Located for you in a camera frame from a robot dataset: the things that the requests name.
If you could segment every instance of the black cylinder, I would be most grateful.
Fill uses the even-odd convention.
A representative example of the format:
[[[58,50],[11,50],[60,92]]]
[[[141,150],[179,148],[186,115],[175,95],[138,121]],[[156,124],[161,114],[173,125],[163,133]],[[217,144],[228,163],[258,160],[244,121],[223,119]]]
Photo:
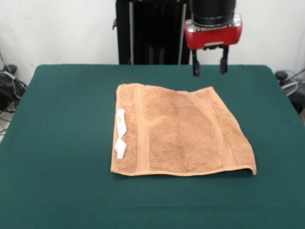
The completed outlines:
[[[236,0],[190,0],[192,20],[202,27],[219,27],[232,22]]]

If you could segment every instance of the folded towel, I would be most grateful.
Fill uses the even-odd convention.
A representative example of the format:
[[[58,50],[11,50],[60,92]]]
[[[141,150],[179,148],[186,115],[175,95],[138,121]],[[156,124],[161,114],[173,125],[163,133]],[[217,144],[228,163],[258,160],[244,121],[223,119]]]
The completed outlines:
[[[127,176],[196,176],[250,169],[253,150],[212,87],[196,92],[123,84],[116,111],[125,111],[123,159],[112,150],[111,171]],[[118,139],[115,121],[113,145]]]

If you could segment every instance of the green felt surface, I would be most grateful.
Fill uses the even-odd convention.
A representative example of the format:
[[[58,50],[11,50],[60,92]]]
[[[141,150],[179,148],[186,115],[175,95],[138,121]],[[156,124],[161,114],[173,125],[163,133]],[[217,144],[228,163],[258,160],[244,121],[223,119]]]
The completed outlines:
[[[255,152],[248,170],[201,177],[110,172],[122,83],[215,90]],[[0,229],[304,228],[305,128],[270,69],[37,68],[0,145]]]

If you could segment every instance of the care label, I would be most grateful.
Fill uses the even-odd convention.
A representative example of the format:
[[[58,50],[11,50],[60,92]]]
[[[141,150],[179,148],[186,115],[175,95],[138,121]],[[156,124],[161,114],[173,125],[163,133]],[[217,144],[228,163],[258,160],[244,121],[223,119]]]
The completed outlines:
[[[125,114],[124,110],[118,109],[116,115],[116,126],[118,130],[119,138],[122,138],[127,131],[124,114]]]
[[[114,145],[114,149],[118,153],[117,155],[118,159],[123,159],[126,147],[127,147],[126,143],[124,143],[122,139],[118,138],[118,140]]]

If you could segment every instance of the black metal frame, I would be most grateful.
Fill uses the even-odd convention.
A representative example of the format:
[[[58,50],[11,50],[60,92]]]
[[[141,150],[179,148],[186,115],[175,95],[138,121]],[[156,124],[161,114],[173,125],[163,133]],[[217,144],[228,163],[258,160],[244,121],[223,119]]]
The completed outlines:
[[[134,2],[134,64],[178,64],[183,4],[186,4],[185,19],[191,17],[188,1],[117,0],[120,64],[131,63],[130,2]],[[183,36],[181,64],[189,63],[189,55]]]

